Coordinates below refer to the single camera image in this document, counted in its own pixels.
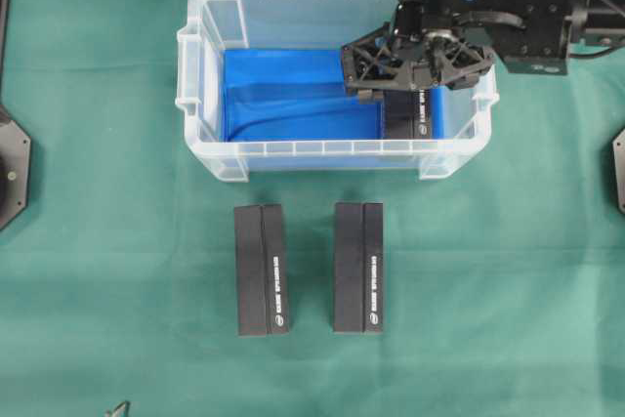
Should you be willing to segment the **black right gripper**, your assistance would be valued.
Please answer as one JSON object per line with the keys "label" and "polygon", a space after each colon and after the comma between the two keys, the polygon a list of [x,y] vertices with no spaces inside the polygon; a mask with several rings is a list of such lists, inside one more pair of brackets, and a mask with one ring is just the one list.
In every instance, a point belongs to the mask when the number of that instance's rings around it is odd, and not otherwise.
{"label": "black right gripper", "polygon": [[[423,40],[402,59],[401,39]],[[565,75],[571,0],[401,0],[392,26],[340,47],[344,89],[362,103],[387,92],[472,88],[494,64],[511,73]]]}

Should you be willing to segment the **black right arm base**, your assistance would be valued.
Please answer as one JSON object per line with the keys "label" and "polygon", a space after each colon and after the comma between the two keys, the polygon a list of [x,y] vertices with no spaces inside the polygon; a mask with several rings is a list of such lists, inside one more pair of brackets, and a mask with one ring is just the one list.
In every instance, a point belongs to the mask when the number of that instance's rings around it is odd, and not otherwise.
{"label": "black right arm base", "polygon": [[625,129],[613,139],[612,155],[617,207],[621,214],[625,214]]}

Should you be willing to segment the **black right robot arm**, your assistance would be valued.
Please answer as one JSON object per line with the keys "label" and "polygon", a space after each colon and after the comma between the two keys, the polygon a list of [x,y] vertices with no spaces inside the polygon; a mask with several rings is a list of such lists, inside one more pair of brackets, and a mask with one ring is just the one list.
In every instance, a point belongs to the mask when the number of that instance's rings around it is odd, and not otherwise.
{"label": "black right robot arm", "polygon": [[348,94],[381,98],[476,86],[497,61],[565,75],[624,46],[624,0],[399,0],[390,21],[344,45]]}

